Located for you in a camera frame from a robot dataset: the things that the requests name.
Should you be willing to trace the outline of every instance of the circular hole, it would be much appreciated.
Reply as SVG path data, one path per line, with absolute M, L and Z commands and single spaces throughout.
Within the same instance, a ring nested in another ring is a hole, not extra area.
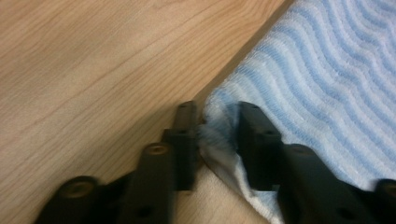
M 65 198 L 81 198 L 93 190 L 93 184 L 87 181 L 72 183 L 61 190 L 61 195 Z
M 143 206 L 137 209 L 138 217 L 149 217 L 152 214 L 152 208 L 150 206 Z
M 164 146 L 153 146 L 148 148 L 148 154 L 150 155 L 161 155 L 168 150 L 167 147 Z
M 351 213 L 349 210 L 347 210 L 346 208 L 338 208 L 337 209 L 337 213 L 340 217 L 347 219 L 347 220 L 353 220 L 355 219 L 355 215 L 353 215 L 353 213 Z
M 302 155 L 310 155 L 311 151 L 303 148 L 303 147 L 294 147 L 292 149 L 295 153 L 302 154 Z

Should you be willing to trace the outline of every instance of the white towel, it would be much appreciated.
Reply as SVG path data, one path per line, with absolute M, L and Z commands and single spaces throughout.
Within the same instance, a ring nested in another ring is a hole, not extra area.
M 282 223 L 276 194 L 252 190 L 235 153 L 238 101 L 258 105 L 284 143 L 312 147 L 347 183 L 396 179 L 396 1 L 296 1 L 208 97 L 205 161 Z

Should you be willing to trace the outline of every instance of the black plastic part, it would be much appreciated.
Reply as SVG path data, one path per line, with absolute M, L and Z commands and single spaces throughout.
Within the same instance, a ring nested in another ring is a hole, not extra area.
M 45 205 L 37 224 L 172 223 L 175 190 L 191 189 L 197 166 L 194 102 L 177 108 L 163 142 L 142 151 L 134 172 L 100 185 L 90 176 L 64 183 Z
M 197 113 L 195 102 L 177 108 L 172 129 L 164 130 L 163 142 L 175 151 L 176 190 L 191 190 L 197 168 Z
M 380 223 L 396 223 L 396 180 L 382 179 L 375 191 L 365 191 L 346 184 L 366 204 Z
M 35 223 L 91 223 L 90 214 L 100 190 L 97 179 L 90 176 L 67 181 L 55 192 Z
M 239 103 L 238 154 L 253 189 L 271 190 L 277 180 L 281 134 L 256 105 Z
M 286 223 L 396 223 L 396 181 L 380 180 L 374 192 L 338 180 L 309 147 L 284 145 L 255 105 L 241 102 L 237 152 L 249 185 L 279 186 L 277 200 Z
M 172 223 L 174 189 L 172 147 L 165 143 L 148 145 L 127 187 L 117 223 Z
M 280 159 L 282 190 L 278 202 L 289 223 L 376 223 L 359 198 L 332 174 L 311 148 L 285 146 Z M 298 208 L 285 210 L 284 203 L 290 200 Z

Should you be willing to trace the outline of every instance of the striped cloth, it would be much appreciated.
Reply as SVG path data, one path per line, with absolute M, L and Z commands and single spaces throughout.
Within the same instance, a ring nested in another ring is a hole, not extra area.
M 206 163 L 282 223 L 276 194 L 250 189 L 235 153 L 238 101 L 258 105 L 284 143 L 312 147 L 347 183 L 396 179 L 396 1 L 297 0 L 206 100 Z

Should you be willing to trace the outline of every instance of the light wood surface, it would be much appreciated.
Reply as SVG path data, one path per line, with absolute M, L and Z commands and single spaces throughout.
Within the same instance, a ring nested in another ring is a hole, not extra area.
M 133 170 L 176 105 L 201 105 L 285 5 L 0 1 L 1 223 L 32 223 L 71 177 Z M 265 223 L 205 166 L 197 181 L 177 223 Z

